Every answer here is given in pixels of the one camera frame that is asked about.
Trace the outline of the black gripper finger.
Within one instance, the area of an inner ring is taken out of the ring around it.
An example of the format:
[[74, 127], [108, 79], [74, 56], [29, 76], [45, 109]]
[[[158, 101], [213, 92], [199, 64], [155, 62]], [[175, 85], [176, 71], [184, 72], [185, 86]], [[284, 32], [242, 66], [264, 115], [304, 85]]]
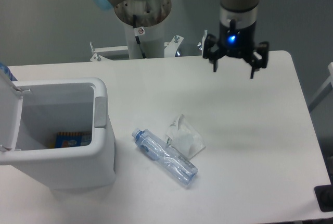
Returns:
[[251, 66], [251, 79], [254, 78], [255, 72], [267, 68], [269, 49], [270, 43], [264, 41], [260, 42], [258, 46], [249, 48], [241, 54], [241, 58]]
[[218, 69], [218, 60], [224, 57], [224, 48], [213, 34], [207, 34], [202, 49], [202, 57], [213, 65], [213, 72]]

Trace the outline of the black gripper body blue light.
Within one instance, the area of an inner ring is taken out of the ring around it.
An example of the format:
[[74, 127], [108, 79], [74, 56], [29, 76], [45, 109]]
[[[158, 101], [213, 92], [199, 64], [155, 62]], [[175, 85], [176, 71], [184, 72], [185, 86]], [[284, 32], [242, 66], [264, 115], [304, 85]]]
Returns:
[[219, 50], [222, 56], [244, 58], [250, 56], [254, 51], [254, 34], [257, 22], [252, 25], [231, 30], [220, 23]]

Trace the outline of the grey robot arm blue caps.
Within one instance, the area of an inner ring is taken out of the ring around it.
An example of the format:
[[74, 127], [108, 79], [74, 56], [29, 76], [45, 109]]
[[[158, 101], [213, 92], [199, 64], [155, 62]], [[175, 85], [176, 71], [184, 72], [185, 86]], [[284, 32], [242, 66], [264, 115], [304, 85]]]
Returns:
[[[141, 58], [147, 58], [143, 46], [145, 30], [161, 24], [171, 11], [170, 0], [93, 0], [102, 10], [114, 9], [120, 20], [129, 25]], [[225, 56], [243, 59], [255, 73], [268, 63], [269, 43], [256, 45], [254, 33], [259, 0], [220, 0], [219, 36], [205, 33], [202, 57], [209, 60], [213, 70]]]

